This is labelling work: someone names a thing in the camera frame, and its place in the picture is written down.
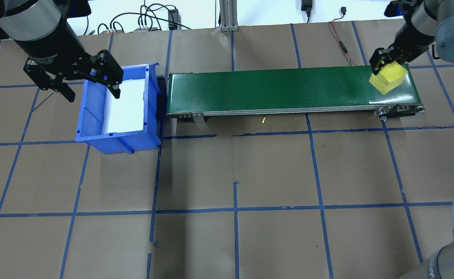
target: grid floor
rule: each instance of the grid floor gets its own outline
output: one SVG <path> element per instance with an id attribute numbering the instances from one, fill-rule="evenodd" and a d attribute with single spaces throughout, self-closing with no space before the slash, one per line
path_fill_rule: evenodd
<path id="1" fill-rule="evenodd" d="M 401 24 L 336 28 L 366 65 Z M 346 64 L 324 23 L 81 40 L 122 65 L 159 61 L 162 83 L 172 72 Z M 452 242 L 454 65 L 429 54 L 411 64 L 424 116 L 193 124 L 165 119 L 162 100 L 163 144 L 133 155 L 75 143 L 80 94 L 69 104 L 38 90 L 23 61 L 0 42 L 0 278 L 395 278 Z"/>

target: blue plastic bin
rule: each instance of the blue plastic bin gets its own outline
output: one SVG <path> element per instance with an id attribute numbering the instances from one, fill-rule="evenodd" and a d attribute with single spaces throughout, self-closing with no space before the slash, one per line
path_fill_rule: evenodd
<path id="1" fill-rule="evenodd" d="M 75 141 L 84 141 L 104 154 L 120 152 L 131 154 L 134 150 L 156 148 L 160 144 L 156 134 L 156 96 L 160 94 L 155 73 L 157 65 L 158 63 L 122 67 L 124 81 L 145 78 L 144 119 L 141 131 L 101 134 L 107 88 L 99 83 L 84 81 Z"/>

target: red wire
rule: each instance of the red wire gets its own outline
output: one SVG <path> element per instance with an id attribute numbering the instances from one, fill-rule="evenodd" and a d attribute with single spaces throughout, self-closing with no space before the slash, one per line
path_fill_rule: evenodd
<path id="1" fill-rule="evenodd" d="M 337 30 L 335 30 L 334 24 L 332 22 L 337 21 L 338 19 L 342 19 L 342 18 L 344 18 L 344 16 L 341 16 L 340 18 L 336 18 L 336 19 L 333 19 L 332 21 L 328 22 L 330 24 L 330 26 L 332 27 L 332 29 L 334 30 L 335 36 L 337 37 L 337 41 L 339 41 L 339 42 L 341 41 L 341 39 L 339 38 L 339 34 L 337 34 Z M 352 62 L 356 66 L 356 63 L 353 61 L 353 59 L 351 59 L 351 56 L 349 55 L 349 53 L 346 53 L 346 56 L 349 58 L 349 61 Z"/>

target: yellow block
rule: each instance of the yellow block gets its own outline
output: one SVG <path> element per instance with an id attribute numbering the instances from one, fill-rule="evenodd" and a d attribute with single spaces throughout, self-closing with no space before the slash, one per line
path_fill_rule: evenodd
<path id="1" fill-rule="evenodd" d="M 408 71 L 396 61 L 385 65 L 379 74 L 370 77 L 370 83 L 383 95 L 401 85 Z"/>

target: metal post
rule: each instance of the metal post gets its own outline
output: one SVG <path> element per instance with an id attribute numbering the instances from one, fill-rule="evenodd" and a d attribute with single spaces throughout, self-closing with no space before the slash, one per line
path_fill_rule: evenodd
<path id="1" fill-rule="evenodd" d="M 237 24 L 237 0 L 220 0 L 220 30 L 239 31 Z"/>

